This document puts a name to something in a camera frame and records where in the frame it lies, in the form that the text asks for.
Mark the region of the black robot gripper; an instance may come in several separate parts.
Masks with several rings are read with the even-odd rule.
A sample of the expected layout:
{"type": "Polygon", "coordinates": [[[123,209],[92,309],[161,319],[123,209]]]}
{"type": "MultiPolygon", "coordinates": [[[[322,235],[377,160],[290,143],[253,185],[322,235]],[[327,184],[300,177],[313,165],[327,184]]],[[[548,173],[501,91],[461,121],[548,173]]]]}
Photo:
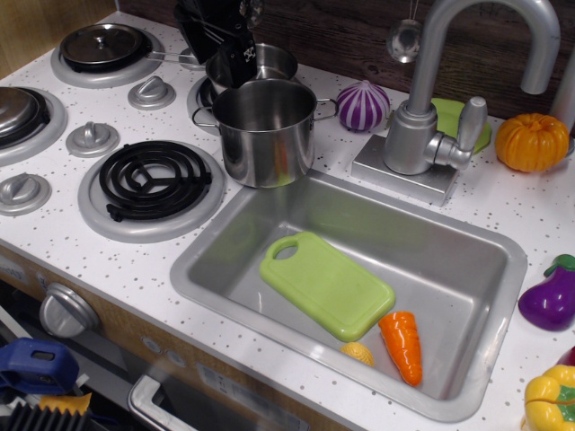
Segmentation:
{"type": "Polygon", "coordinates": [[[173,16],[200,64],[219,51],[222,84],[239,88],[256,76],[256,46],[242,1],[179,0],[173,16]]]}

